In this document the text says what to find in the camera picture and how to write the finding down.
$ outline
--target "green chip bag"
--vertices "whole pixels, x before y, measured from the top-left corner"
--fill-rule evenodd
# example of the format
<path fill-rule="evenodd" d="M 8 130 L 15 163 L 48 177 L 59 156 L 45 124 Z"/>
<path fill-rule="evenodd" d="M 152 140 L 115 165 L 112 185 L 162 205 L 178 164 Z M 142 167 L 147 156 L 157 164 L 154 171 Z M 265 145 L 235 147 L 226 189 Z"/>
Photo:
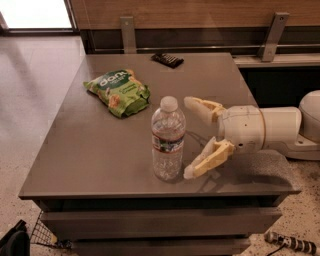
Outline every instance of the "green chip bag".
<path fill-rule="evenodd" d="M 135 79 L 130 69 L 108 72 L 83 85 L 106 104 L 117 117 L 130 116 L 148 106 L 150 91 Z"/>

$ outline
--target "floor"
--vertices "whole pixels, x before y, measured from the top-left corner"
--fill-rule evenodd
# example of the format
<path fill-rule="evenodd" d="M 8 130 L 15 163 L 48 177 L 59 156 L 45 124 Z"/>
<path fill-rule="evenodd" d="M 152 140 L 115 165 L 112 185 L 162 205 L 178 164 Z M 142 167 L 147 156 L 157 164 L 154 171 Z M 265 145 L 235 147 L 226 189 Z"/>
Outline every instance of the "floor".
<path fill-rule="evenodd" d="M 85 54 L 79 37 L 0 37 L 0 237 L 20 219 L 31 232 L 40 210 L 18 198 L 20 188 Z M 320 246 L 320 163 L 289 161 L 302 188 L 280 205 L 270 230 Z M 241 256 L 267 255 L 277 246 L 252 235 Z M 32 256 L 73 255 L 31 245 Z M 284 248 L 275 255 L 305 255 Z"/>

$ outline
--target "table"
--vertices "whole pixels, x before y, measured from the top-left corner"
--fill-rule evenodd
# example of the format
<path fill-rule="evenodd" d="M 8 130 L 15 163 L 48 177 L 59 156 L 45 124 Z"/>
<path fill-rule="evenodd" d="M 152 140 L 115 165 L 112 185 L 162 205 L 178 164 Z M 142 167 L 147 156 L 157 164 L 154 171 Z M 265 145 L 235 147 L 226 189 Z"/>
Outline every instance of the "table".
<path fill-rule="evenodd" d="M 280 216 L 299 186 L 274 151 L 234 155 L 195 180 L 165 183 L 152 170 L 151 117 L 162 97 L 178 99 L 187 120 L 183 164 L 217 134 L 183 106 L 185 96 L 225 107 L 255 105 L 227 53 L 176 54 L 170 69 L 150 54 L 86 56 L 19 197 L 44 211 L 42 222 L 79 255 L 231 255 Z M 147 109 L 118 119 L 83 81 L 132 69 L 151 91 Z"/>

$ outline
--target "clear plastic bottle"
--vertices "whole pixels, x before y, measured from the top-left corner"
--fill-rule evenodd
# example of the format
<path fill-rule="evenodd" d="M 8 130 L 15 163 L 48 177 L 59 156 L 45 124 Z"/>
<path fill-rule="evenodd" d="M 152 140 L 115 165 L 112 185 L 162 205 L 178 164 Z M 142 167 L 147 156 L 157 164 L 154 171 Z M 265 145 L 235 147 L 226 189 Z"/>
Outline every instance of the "clear plastic bottle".
<path fill-rule="evenodd" d="M 153 169 L 164 181 L 175 180 L 181 170 L 186 119 L 172 96 L 162 98 L 152 116 Z"/>

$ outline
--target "white bottle cap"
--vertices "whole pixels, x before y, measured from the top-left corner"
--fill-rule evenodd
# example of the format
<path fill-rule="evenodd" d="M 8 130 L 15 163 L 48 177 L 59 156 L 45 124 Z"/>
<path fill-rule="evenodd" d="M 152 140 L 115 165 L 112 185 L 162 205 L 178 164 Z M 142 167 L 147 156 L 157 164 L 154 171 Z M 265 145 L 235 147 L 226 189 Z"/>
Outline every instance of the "white bottle cap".
<path fill-rule="evenodd" d="M 160 108 L 166 112 L 173 112 L 178 108 L 178 101 L 175 97 L 166 96 L 162 98 Z"/>

